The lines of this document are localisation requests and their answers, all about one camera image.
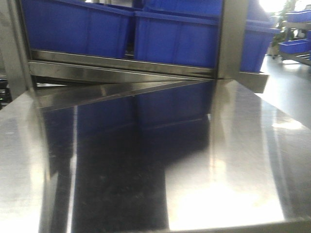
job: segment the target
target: blue plastic bin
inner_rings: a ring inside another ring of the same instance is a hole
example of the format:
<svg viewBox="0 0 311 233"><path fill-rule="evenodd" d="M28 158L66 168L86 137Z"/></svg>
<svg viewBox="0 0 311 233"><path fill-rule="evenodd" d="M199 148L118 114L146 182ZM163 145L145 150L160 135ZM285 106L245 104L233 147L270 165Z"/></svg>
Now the blue plastic bin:
<svg viewBox="0 0 311 233"><path fill-rule="evenodd" d="M22 0L33 49L123 58L134 12L76 0Z"/></svg>
<svg viewBox="0 0 311 233"><path fill-rule="evenodd" d="M172 11L163 11L163 10L157 10L148 6L145 6L144 11L146 12L153 12L158 14L165 14L165 15L174 15L174 16L182 16L182 17L195 17L195 18L204 18L209 20L216 20L217 23L220 20L220 16L217 15L196 15L196 14L186 14L186 13L179 13L179 12L172 12ZM265 28L271 28L273 26L273 22L271 21L259 21L259 20L247 20L247 24L250 26L258 26L258 27L265 27Z"/></svg>
<svg viewBox="0 0 311 233"><path fill-rule="evenodd" d="M288 22L307 22L311 21L311 10L293 11L287 13Z"/></svg>
<svg viewBox="0 0 311 233"><path fill-rule="evenodd" d="M144 0L133 0L132 6L134 8L143 8L144 7Z"/></svg>
<svg viewBox="0 0 311 233"><path fill-rule="evenodd" d="M137 12L135 59L214 68L218 20ZM269 43L278 29L247 23L241 70L259 72Z"/></svg>
<svg viewBox="0 0 311 233"><path fill-rule="evenodd" d="M222 13L223 0L145 0L145 7L200 15ZM247 19L269 22L269 17L259 4L259 0L249 0Z"/></svg>
<svg viewBox="0 0 311 233"><path fill-rule="evenodd" d="M135 124L133 97L78 106L78 136L84 137Z"/></svg>
<svg viewBox="0 0 311 233"><path fill-rule="evenodd" d="M103 3L97 3L99 5L109 6L121 10L126 10L130 12L135 11L142 11L140 8L134 8L134 7L127 7L127 6L119 6L119 5L110 5L110 4L103 4ZM135 42L135 28L136 28L136 18L131 17L130 18L130 24L129 24L129 35L128 35L128 43L134 44Z"/></svg>
<svg viewBox="0 0 311 233"><path fill-rule="evenodd" d="M161 127L206 117L213 87L213 82L206 82L137 95L140 127Z"/></svg>
<svg viewBox="0 0 311 233"><path fill-rule="evenodd" d="M134 58L143 61L215 67L215 20L136 12Z"/></svg>
<svg viewBox="0 0 311 233"><path fill-rule="evenodd" d="M270 42L279 29L246 25L241 71L260 72Z"/></svg>
<svg viewBox="0 0 311 233"><path fill-rule="evenodd" d="M279 43L280 51L293 54L311 50L310 40L292 40Z"/></svg>

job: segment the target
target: stainless steel table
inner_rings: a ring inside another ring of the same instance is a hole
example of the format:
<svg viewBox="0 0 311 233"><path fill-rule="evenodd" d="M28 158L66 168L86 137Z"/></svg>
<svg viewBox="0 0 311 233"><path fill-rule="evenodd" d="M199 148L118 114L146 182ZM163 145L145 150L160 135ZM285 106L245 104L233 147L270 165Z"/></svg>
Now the stainless steel table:
<svg viewBox="0 0 311 233"><path fill-rule="evenodd" d="M311 131L236 81L24 93L0 232L311 232Z"/></svg>

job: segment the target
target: metal shelf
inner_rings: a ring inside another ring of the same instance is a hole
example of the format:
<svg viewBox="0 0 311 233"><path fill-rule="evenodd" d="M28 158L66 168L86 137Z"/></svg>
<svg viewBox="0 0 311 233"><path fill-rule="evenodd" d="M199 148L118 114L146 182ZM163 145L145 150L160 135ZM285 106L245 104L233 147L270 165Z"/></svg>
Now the metal shelf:
<svg viewBox="0 0 311 233"><path fill-rule="evenodd" d="M182 75L196 78L212 78L214 76L214 69L211 68L115 59L55 51L32 50L32 59L44 62L59 62L68 66L75 64L122 71L148 72L151 74Z"/></svg>
<svg viewBox="0 0 311 233"><path fill-rule="evenodd" d="M283 57L282 60L293 60L300 62L302 64L311 66L311 60L310 60L310 53L309 52L303 52L303 53L295 53L295 54L288 54L284 52L279 52L279 54Z"/></svg>
<svg viewBox="0 0 311 233"><path fill-rule="evenodd" d="M287 28L311 30L311 22L302 22L302 23L283 22L283 26Z"/></svg>

